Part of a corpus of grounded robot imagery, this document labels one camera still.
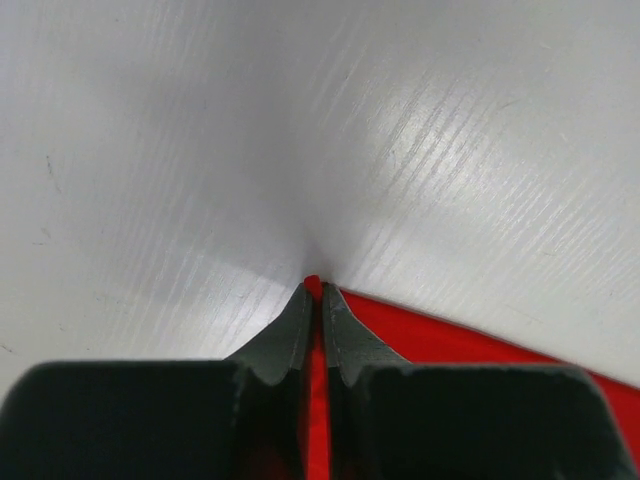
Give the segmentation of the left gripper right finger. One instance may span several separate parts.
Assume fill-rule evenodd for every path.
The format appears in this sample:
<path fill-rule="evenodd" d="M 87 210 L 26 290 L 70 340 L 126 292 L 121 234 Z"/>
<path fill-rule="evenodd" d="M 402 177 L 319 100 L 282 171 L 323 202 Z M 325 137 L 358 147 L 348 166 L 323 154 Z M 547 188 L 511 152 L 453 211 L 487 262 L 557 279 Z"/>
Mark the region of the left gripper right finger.
<path fill-rule="evenodd" d="M 323 288 L 334 479 L 635 479 L 602 390 L 573 366 L 412 362 Z"/>

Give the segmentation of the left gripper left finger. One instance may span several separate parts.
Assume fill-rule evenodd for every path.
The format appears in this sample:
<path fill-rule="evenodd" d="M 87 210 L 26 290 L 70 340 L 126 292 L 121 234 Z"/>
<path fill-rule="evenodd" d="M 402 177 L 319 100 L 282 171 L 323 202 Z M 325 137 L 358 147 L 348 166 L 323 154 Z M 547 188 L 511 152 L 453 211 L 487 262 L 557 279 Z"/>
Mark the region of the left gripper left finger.
<path fill-rule="evenodd" d="M 5 479 L 301 479 L 313 298 L 222 360 L 37 365 L 1 406 Z"/>

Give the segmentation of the red t shirt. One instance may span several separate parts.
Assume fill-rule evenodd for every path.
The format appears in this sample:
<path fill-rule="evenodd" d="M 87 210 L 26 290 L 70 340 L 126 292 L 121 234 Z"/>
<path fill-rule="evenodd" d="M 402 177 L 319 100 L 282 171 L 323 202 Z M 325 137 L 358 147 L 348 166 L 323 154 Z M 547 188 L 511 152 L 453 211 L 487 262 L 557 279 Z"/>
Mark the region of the red t shirt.
<path fill-rule="evenodd" d="M 322 318 L 323 288 L 328 284 L 316 277 L 306 279 L 304 284 L 310 290 L 315 308 L 309 368 L 311 397 L 306 475 L 310 479 L 334 479 L 329 471 L 328 369 Z M 639 392 L 636 388 L 473 330 L 338 290 L 366 327 L 415 363 L 553 364 L 585 371 L 609 403 L 639 472 Z"/>

